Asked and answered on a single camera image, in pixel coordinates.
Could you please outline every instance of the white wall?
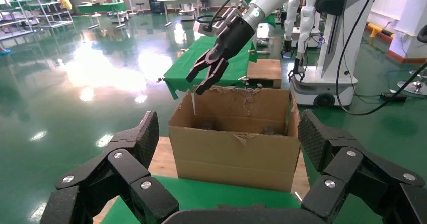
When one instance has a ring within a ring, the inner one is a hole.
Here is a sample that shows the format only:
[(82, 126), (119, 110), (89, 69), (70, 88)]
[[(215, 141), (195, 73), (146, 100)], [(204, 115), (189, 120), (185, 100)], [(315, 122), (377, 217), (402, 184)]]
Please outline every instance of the white wall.
[(407, 0), (401, 20), (395, 28), (398, 33), (391, 43), (390, 50), (405, 57), (400, 41), (403, 37), (403, 49), (409, 58), (427, 58), (427, 46), (416, 39), (425, 25), (427, 25), (427, 0)]
[[(375, 0), (368, 22), (384, 27), (388, 22), (400, 20), (408, 0)], [(394, 32), (394, 27), (389, 25), (386, 30)]]

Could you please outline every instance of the wooden table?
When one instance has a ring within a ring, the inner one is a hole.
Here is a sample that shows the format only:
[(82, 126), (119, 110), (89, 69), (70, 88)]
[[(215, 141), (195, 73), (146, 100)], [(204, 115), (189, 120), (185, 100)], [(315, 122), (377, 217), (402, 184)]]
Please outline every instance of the wooden table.
[(278, 59), (259, 59), (256, 63), (249, 62), (249, 80), (273, 81), (273, 87), (280, 88), (282, 81), (281, 63)]

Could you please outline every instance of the wheel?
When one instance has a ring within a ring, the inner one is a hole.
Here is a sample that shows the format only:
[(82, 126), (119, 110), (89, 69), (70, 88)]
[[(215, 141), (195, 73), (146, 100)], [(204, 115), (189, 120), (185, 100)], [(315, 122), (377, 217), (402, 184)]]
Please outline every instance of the wheel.
[(335, 105), (335, 97), (329, 93), (323, 93), (314, 99), (313, 105), (320, 108), (333, 107)]

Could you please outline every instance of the glossy floor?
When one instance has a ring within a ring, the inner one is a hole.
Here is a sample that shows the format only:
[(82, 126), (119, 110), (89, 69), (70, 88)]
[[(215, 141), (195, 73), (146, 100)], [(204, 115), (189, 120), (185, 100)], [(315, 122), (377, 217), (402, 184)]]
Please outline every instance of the glossy floor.
[[(167, 136), (178, 101), (156, 80), (200, 37), (192, 22), (180, 22), (176, 15), (171, 20), (164, 28), (164, 15), (145, 15), (115, 30), (102, 18), (100, 29), (88, 30), (89, 19), (76, 17), (75, 28), (1, 42), (12, 54), (0, 57), (0, 223), (36, 223), (56, 179), (99, 154), (115, 132), (136, 126), (146, 111), (157, 111), (161, 136)], [(279, 58), (283, 30), (265, 33), (271, 35), (269, 57)], [(386, 72), (405, 68), (385, 56), (386, 45), (366, 39), (355, 73), (359, 94), (386, 91), (388, 82), (396, 88), (408, 74), (386, 77)], [(308, 53), (310, 64), (317, 53)], [(290, 67), (292, 60), (284, 60), (283, 75)], [(349, 130), (369, 150), (427, 178), (426, 103), (410, 100), (366, 117), (340, 109), (315, 113), (324, 123)], [(355, 98), (351, 110), (374, 106)]]

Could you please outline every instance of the torn cardboard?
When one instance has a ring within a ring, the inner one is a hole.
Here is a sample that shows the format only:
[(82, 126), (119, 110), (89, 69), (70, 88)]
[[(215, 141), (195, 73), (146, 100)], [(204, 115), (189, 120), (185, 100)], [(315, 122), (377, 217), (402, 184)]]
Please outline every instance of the torn cardboard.
[[(290, 98), (288, 90), (213, 87), (194, 95), (193, 107), (188, 91), (169, 121), (178, 177), (290, 192), (300, 151)], [(202, 129), (207, 122), (212, 130)], [(266, 128), (277, 134), (261, 134)]]

